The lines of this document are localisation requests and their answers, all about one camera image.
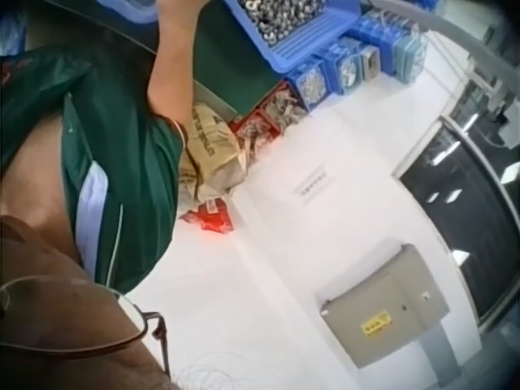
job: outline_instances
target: small blue box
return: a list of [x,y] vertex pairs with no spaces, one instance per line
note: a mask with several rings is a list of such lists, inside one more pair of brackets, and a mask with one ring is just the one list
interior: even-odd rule
[[[327,70],[323,59],[312,55],[286,75],[287,81],[298,92],[307,112],[311,112],[331,95],[331,86],[327,82],[326,73]],[[314,81],[318,81],[318,84],[314,85],[316,89],[313,93],[314,96],[309,97],[305,88],[310,87],[306,83],[311,74],[314,75]]]
[[426,64],[427,43],[421,37],[407,36],[396,45],[396,78],[405,84],[414,82]]
[[325,62],[327,83],[338,95],[352,93],[362,81],[362,64],[358,45],[349,47],[340,39],[318,52]]

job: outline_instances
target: person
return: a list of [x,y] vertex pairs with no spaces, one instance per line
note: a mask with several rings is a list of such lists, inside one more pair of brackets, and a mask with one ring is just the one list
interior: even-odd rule
[[[85,270],[26,223],[3,216],[0,232],[2,389],[180,390],[140,340],[92,357],[68,357],[72,350],[99,349],[133,336],[140,329],[112,299],[109,290],[103,293],[94,288]],[[71,287],[84,281],[85,288],[38,283],[24,288],[20,281],[28,277],[36,277],[36,281],[56,278],[64,285],[70,281]],[[13,351],[7,345],[26,350]],[[54,356],[30,349],[54,351]]]
[[[162,257],[191,120],[195,32],[208,2],[157,0],[148,80],[100,47],[44,46],[2,58],[2,388],[178,388],[139,340],[80,359],[13,353],[12,340],[59,351],[119,340],[136,327],[110,294],[91,306],[86,296],[78,303],[81,296],[68,301],[36,288],[24,291],[20,320],[6,286],[51,276],[126,293]],[[38,302],[48,310],[31,312]]]
[[193,44],[208,1],[157,1],[148,80],[100,47],[44,46],[2,58],[2,215],[122,293],[171,241]]

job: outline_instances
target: paper bag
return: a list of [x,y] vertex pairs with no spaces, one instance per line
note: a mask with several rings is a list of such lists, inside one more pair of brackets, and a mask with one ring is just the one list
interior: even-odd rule
[[187,130],[188,152],[199,174],[197,199],[200,203],[222,197],[244,181],[247,158],[222,118],[205,104],[198,103]]

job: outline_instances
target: glass door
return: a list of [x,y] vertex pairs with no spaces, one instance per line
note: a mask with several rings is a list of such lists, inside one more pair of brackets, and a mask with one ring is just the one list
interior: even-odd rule
[[481,323],[520,276],[518,220],[488,168],[444,125],[401,177],[451,249]]

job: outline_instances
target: green shirt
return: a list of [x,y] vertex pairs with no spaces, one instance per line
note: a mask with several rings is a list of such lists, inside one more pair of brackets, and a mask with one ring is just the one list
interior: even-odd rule
[[99,48],[2,58],[2,176],[39,119],[63,111],[71,229],[93,280],[126,293],[171,241],[182,136],[153,115],[147,80]]

